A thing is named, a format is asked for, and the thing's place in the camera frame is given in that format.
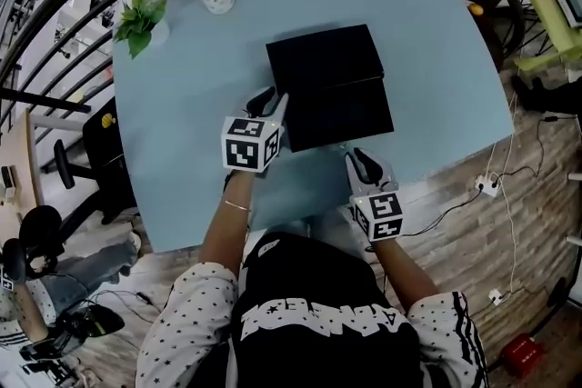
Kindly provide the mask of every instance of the bracelet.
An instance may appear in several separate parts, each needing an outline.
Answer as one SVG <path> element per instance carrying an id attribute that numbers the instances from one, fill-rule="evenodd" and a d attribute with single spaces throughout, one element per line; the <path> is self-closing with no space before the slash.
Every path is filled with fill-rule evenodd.
<path id="1" fill-rule="evenodd" d="M 227 201 L 226 199 L 225 199 L 225 204 L 232 205 L 233 207 L 236 207 L 237 209 L 240 209 L 240 210 L 244 210 L 245 212 L 250 212 L 251 211 L 251 209 L 247 209 L 246 207 L 243 207 L 242 205 L 238 205 L 238 204 L 235 204 L 235 203 L 231 203 L 230 201 Z"/>

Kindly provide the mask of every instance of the white power strip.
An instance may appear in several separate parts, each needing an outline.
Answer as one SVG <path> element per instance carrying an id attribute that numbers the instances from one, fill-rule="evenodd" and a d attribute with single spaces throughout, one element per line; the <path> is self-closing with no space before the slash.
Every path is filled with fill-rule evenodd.
<path id="1" fill-rule="evenodd" d="M 499 184 L 494 183 L 491 178 L 485 178 L 485 176 L 480 174 L 475 180 L 475 189 L 480 189 L 483 193 L 491 197 L 496 197 L 499 192 Z"/>
<path id="2" fill-rule="evenodd" d="M 497 288 L 492 289 L 489 292 L 489 301 L 491 301 L 494 305 L 500 305 L 505 301 L 504 296 L 499 292 Z"/>

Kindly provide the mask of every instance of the black box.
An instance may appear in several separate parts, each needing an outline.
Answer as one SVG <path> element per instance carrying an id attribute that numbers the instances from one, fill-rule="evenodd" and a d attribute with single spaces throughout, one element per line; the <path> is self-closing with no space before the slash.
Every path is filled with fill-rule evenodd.
<path id="1" fill-rule="evenodd" d="M 366 25 L 267 44 L 293 152 L 394 131 L 384 68 Z"/>

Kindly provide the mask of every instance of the wood plank floor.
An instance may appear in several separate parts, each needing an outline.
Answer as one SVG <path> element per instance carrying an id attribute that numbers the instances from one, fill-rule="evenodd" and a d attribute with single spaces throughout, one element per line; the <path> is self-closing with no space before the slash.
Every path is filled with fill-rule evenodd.
<path id="1" fill-rule="evenodd" d="M 508 83 L 509 71 L 501 75 L 508 102 L 513 91 Z M 548 87 L 566 81 L 561 68 L 541 75 Z M 540 114 L 526 113 L 518 105 L 515 116 L 516 133 L 506 172 L 524 164 L 534 170 L 541 157 L 536 139 Z M 547 294 L 557 280 L 573 273 L 577 250 L 564 241 L 568 234 L 577 234 L 579 224 L 579 188 L 567 181 L 567 173 L 579 165 L 577 153 L 579 133 L 574 120 L 543 123 L 540 139 L 545 156 L 539 177 L 524 170 L 504 177 L 509 209 L 517 244 L 513 293 L 502 305 L 487 306 L 488 292 L 497 288 L 501 293 L 510 290 L 514 248 L 511 225 L 503 196 L 491 198 L 481 194 L 473 203 L 451 212 L 442 223 L 425 234 L 398 240 L 411 256 L 426 269 L 444 291 L 463 291 L 469 300 L 471 313 L 480 330 L 487 360 L 492 363 L 499 350 L 516 334 L 531 330 L 547 314 Z M 509 138 L 497 144 L 490 170 L 503 169 Z M 407 233 L 430 224 L 447 208 L 460 204 L 475 195 L 475 178 L 483 174 L 491 147 L 461 163 L 428 177 L 426 180 L 401 187 L 401 195 L 409 212 Z M 370 256 L 369 262 L 375 261 Z M 132 275 L 110 289 L 141 291 L 163 306 L 174 279 L 196 262 L 196 249 L 167 254 L 149 254 L 135 266 Z M 373 265 L 379 283 L 382 272 Z M 388 298 L 396 303 L 392 290 Z M 153 320 L 156 311 L 139 303 L 132 295 L 123 295 L 127 304 Z M 75 356 L 91 367 L 103 380 L 103 386 L 133 386 L 137 350 L 149 323 L 131 314 L 111 294 L 99 300 L 119 312 L 126 327 L 115 335 L 92 340 Z"/>
<path id="2" fill-rule="evenodd" d="M 536 335 L 544 355 L 523 379 L 511 377 L 503 368 L 489 375 L 491 388 L 580 388 L 582 378 L 582 310 L 567 304 Z"/>

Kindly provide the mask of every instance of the white print on shirt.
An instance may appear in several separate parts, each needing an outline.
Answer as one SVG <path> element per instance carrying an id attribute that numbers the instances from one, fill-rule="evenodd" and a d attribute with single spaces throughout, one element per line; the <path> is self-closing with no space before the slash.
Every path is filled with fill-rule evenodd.
<path id="1" fill-rule="evenodd" d="M 384 325 L 391 333 L 398 331 L 402 323 L 408 320 L 396 309 L 386 309 L 379 304 L 357 307 L 354 310 L 349 305 L 339 309 L 319 303 L 311 303 L 302 298 L 289 297 L 267 301 L 260 307 L 256 305 L 241 318 L 243 332 L 241 341 L 259 328 L 275 330 L 287 325 L 303 325 L 314 332 L 329 336 L 342 334 L 344 325 L 369 336 L 379 331 L 379 325 Z"/>
<path id="2" fill-rule="evenodd" d="M 260 257 L 261 255 L 263 255 L 267 251 L 270 251 L 271 249 L 273 249 L 278 242 L 279 242 L 279 240 L 275 239 L 275 241 L 271 241 L 270 243 L 265 244 L 263 247 L 261 247 L 258 250 L 258 256 Z"/>

